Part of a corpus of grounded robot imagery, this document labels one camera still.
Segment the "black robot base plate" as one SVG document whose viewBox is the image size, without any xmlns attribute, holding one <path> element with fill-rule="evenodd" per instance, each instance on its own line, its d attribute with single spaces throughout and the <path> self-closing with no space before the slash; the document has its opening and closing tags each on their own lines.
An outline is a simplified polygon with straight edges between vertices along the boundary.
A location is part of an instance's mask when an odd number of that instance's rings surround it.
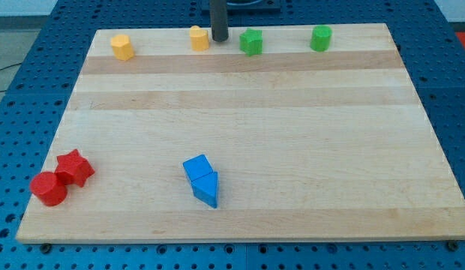
<svg viewBox="0 0 465 270">
<path fill-rule="evenodd" d="M 253 11 L 278 12 L 281 10 L 281 2 L 282 0 L 199 0 L 198 5 L 203 13 L 209 13 L 218 5 L 224 5 L 230 14 Z"/>
</svg>

